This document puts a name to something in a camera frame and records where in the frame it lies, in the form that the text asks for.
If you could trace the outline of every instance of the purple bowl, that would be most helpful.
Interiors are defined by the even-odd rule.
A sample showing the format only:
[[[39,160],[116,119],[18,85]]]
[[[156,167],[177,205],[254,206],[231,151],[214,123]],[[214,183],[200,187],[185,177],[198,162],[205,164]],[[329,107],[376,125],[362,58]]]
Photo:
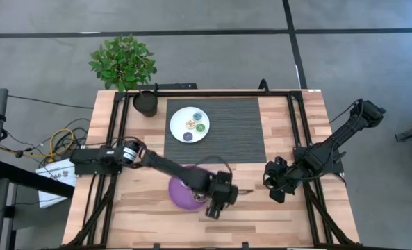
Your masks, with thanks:
[[[197,201],[193,198],[190,188],[178,178],[172,177],[169,181],[170,199],[181,209],[198,210],[206,205],[206,201]]]

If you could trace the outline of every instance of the potted plant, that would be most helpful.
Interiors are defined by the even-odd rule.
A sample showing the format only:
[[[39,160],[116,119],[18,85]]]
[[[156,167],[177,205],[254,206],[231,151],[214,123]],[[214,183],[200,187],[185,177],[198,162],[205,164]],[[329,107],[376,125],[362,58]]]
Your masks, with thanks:
[[[152,91],[141,91],[138,84],[149,84],[151,75],[156,73],[155,60],[145,44],[139,43],[131,34],[119,36],[113,41],[105,40],[105,47],[91,53],[93,61],[88,64],[96,77],[101,79],[108,90],[114,85],[119,92],[139,90],[133,98],[133,106],[146,117],[156,114],[158,98]]]

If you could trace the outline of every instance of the white paper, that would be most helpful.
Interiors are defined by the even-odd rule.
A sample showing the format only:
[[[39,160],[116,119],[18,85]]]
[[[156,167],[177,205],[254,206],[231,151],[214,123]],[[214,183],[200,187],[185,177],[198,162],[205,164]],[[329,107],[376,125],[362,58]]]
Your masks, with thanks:
[[[45,176],[48,178],[52,178],[54,180],[60,181],[61,183],[65,183],[68,185],[72,185],[73,187],[76,186],[76,175],[74,174],[74,164],[67,160],[59,160],[57,162],[53,162],[45,166],[45,168],[39,168],[36,170],[36,174],[41,176]],[[47,208],[51,205],[54,205],[58,202],[64,201],[67,198],[61,197],[56,194],[50,194],[47,192],[39,191],[39,203],[40,208]]]

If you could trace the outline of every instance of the white plate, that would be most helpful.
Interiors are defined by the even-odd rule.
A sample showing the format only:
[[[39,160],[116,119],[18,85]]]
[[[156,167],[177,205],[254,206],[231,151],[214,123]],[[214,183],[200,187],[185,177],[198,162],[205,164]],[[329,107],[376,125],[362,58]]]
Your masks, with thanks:
[[[198,133],[195,129],[186,128],[186,122],[189,119],[193,119],[193,114],[195,113],[201,113],[203,115],[203,119],[199,122],[204,124],[204,126],[206,127],[206,130],[203,133]],[[199,140],[204,138],[204,136],[207,135],[210,127],[211,123],[208,120],[207,114],[203,110],[200,110],[199,108],[195,107],[186,107],[178,110],[176,113],[173,114],[170,120],[170,132],[172,132],[172,135],[178,141],[185,143],[198,142]],[[192,133],[193,137],[191,141],[187,142],[184,140],[183,135],[185,132]]]

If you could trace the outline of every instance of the black floor stripe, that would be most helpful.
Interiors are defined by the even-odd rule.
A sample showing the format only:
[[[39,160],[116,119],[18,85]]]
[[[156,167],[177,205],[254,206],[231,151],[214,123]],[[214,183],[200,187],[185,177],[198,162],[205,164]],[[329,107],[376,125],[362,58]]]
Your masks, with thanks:
[[[283,0],[283,7],[286,15],[286,22],[288,23],[288,31],[290,44],[292,46],[292,54],[294,55],[295,66],[297,67],[299,86],[301,89],[307,89],[308,84],[306,83],[306,77],[304,76],[302,57],[300,56],[300,50],[298,48],[297,36],[295,35],[294,22],[292,20],[292,13],[290,11],[288,0]]]
[[[412,33],[412,28],[330,28],[297,29],[296,34],[384,34]]]
[[[0,38],[97,38],[119,35],[170,36],[170,35],[275,35],[288,34],[286,29],[228,29],[191,31],[113,31],[80,33],[0,33]]]
[[[191,31],[111,31],[111,32],[64,32],[64,33],[0,33],[0,38],[99,38],[115,37],[119,35],[134,36],[182,36],[182,35],[276,35],[289,34],[291,36],[292,51],[299,56],[296,46],[296,34],[382,34],[382,33],[412,33],[412,28],[350,28],[350,29],[231,29],[231,30],[191,30]]]

